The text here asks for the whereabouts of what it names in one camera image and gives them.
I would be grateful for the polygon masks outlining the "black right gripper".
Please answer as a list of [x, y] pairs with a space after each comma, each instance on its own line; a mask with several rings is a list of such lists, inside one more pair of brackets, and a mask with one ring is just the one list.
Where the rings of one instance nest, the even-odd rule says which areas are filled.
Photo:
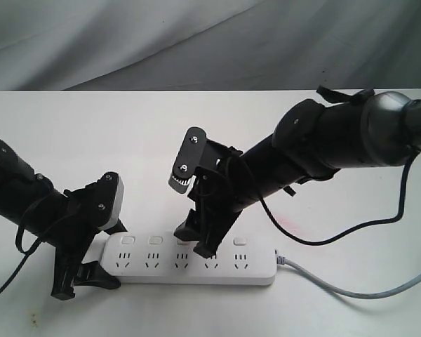
[[194, 217], [186, 218], [174, 231], [182, 242], [197, 242], [193, 252], [208, 259], [216, 255], [224, 235], [213, 235], [229, 226], [217, 224], [220, 215], [232, 214], [231, 203], [236, 200], [234, 184], [229, 178], [230, 165], [241, 154], [234, 147], [227, 147], [207, 140], [203, 154], [195, 169], [195, 181], [188, 197], [195, 202]]

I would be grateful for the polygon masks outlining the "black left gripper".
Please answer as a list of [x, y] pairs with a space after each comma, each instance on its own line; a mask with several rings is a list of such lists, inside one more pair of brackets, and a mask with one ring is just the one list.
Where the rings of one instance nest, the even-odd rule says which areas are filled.
[[[82, 263], [98, 231], [87, 223], [85, 206], [92, 194], [85, 189], [65, 190], [67, 207], [54, 224], [55, 260], [51, 296], [58, 300], [75, 297], [75, 286], [93, 286], [106, 290], [120, 287], [120, 281], [110, 275], [98, 261]], [[108, 235], [127, 232], [120, 219], [106, 230]]]

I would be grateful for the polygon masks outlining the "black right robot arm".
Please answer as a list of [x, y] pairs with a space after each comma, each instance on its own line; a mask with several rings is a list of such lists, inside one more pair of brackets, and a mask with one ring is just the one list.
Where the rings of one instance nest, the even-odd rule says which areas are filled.
[[190, 127], [172, 167], [169, 185], [195, 204], [174, 235], [213, 257], [241, 212], [292, 184], [330, 180], [342, 169], [400, 166], [397, 214], [402, 219], [410, 166], [421, 153], [421, 99], [372, 89], [347, 95], [319, 87], [322, 102], [294, 105], [274, 132], [242, 152]]

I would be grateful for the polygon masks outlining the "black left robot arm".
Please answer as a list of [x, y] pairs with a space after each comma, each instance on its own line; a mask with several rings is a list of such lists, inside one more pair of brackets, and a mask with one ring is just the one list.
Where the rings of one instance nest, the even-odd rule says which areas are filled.
[[74, 191], [59, 192], [0, 139], [0, 216], [18, 227], [16, 249], [27, 259], [42, 243], [55, 249], [51, 296], [69, 300], [75, 286], [117, 289], [120, 281], [97, 261], [84, 263], [95, 236], [100, 232], [125, 232], [119, 219], [124, 185], [116, 172]]

